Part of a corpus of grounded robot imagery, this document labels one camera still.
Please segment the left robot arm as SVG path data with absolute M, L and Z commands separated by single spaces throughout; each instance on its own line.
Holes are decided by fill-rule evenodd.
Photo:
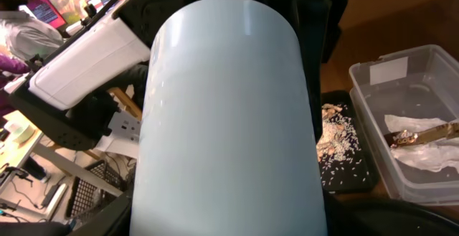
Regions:
M 32 71 L 10 101 L 58 144 L 75 151 L 106 138 L 117 110 L 101 87 L 149 62 L 181 69 L 192 61 L 215 67 L 291 67 L 308 97 L 313 140 L 321 125 L 320 68 L 341 30 L 348 0 L 110 0 Z

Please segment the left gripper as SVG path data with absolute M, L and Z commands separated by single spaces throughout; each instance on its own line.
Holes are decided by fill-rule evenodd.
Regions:
M 306 77 L 315 139 L 323 133 L 321 65 L 328 61 L 340 35 L 339 22 L 348 0 L 255 0 L 276 10 L 298 38 Z

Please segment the food scraps and rice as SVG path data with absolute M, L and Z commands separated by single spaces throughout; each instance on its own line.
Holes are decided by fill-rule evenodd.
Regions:
M 368 188 L 369 171 L 349 106 L 323 104 L 322 126 L 316 145 L 322 187 L 335 193 Z

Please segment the white napkin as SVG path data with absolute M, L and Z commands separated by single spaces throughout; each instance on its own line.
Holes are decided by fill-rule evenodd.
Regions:
M 384 122 L 391 133 L 403 130 L 420 132 L 446 124 L 446 121 L 439 118 L 408 118 L 396 115 L 385 115 Z M 390 152 L 396 160 L 412 168 L 439 172 L 452 167 L 458 171 L 458 138 L 393 148 Z

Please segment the grey plate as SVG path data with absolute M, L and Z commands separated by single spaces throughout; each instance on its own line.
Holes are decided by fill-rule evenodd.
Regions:
M 325 235 L 308 97 L 291 67 L 148 71 L 132 235 Z

